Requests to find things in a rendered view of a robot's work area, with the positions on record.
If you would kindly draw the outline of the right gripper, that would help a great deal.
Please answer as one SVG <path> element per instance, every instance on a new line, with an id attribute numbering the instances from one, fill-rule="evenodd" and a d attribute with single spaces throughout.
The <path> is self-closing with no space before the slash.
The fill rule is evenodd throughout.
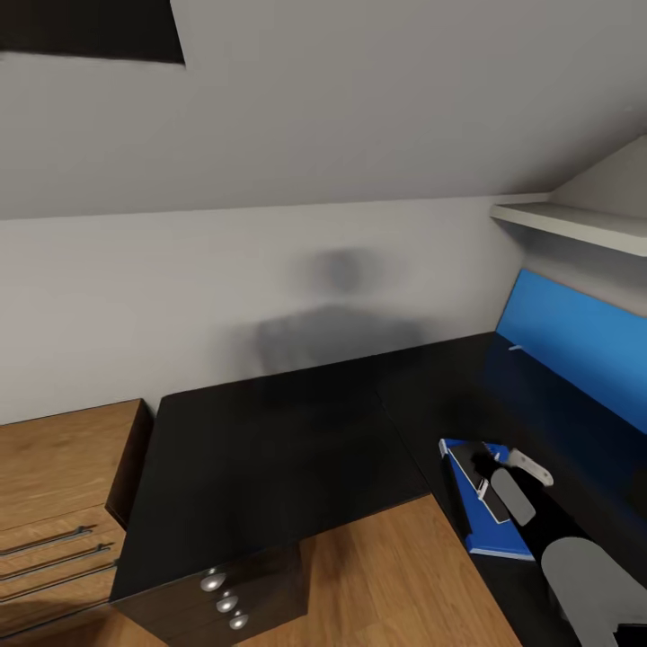
<path id="1" fill-rule="evenodd" d="M 492 460 L 489 456 L 475 454 L 472 457 L 471 464 L 474 465 L 474 472 L 477 475 L 480 475 L 484 480 L 491 484 L 491 479 L 493 474 L 503 468 L 502 465 L 499 465 L 495 460 Z"/>

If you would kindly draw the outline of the mouse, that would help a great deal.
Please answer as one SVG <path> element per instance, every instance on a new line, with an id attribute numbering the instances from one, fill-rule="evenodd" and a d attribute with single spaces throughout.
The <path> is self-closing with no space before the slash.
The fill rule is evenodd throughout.
<path id="1" fill-rule="evenodd" d="M 551 604 L 551 607 L 557 612 L 558 616 L 561 616 L 562 619 L 564 619 L 567 623 L 569 623 L 569 618 L 565 614 L 563 607 L 558 600 L 558 597 L 554 594 L 554 590 L 551 587 L 551 584 L 547 580 L 547 578 L 544 578 L 545 582 L 545 594 L 547 595 L 547 599 L 549 600 L 549 603 Z"/>

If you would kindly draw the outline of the notebook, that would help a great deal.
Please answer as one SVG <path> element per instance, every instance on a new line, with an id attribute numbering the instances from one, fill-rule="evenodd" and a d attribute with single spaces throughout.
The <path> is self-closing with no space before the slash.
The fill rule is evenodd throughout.
<path id="1" fill-rule="evenodd" d="M 486 456 L 492 456 L 492 458 L 496 458 L 496 456 L 494 456 L 491 451 L 489 451 L 489 448 L 487 448 L 485 444 L 486 442 L 482 440 L 470 441 L 465 443 L 464 445 L 457 445 L 456 447 L 450 447 L 448 449 L 452 457 L 458 462 L 460 469 L 463 471 L 465 476 L 469 478 L 469 482 L 473 484 L 473 487 L 477 492 L 480 492 L 480 489 L 482 489 L 485 482 L 480 475 L 477 475 L 474 472 L 474 465 L 471 464 L 472 457 L 475 454 L 478 454 L 479 456 L 485 454 Z M 487 489 L 485 489 L 485 494 L 482 496 L 482 500 L 486 505 L 486 508 L 490 511 L 490 513 L 494 516 L 495 520 L 499 524 L 510 520 L 507 509 L 501 503 L 500 499 L 494 493 L 492 487 L 489 487 L 489 485 L 487 485 Z"/>

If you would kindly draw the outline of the folder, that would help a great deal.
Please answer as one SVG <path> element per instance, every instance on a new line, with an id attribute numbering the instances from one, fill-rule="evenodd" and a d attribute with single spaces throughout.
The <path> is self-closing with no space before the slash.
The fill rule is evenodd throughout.
<path id="1" fill-rule="evenodd" d="M 468 553 L 501 556 L 519 561 L 534 562 L 535 558 L 527 548 L 513 521 L 499 524 L 471 484 L 465 478 L 458 462 L 448 449 L 464 445 L 467 441 L 440 439 L 439 450 L 446 468 L 448 482 L 453 493 L 456 510 L 461 521 Z M 507 462 L 510 452 L 505 445 L 488 443 L 492 453 L 500 453 L 501 462 Z"/>

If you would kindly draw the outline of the monitor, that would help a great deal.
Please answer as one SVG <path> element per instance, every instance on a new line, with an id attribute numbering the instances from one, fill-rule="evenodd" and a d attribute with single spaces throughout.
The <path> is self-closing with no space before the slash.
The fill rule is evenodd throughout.
<path id="1" fill-rule="evenodd" d="M 647 460 L 612 489 L 612 493 L 647 522 Z"/>

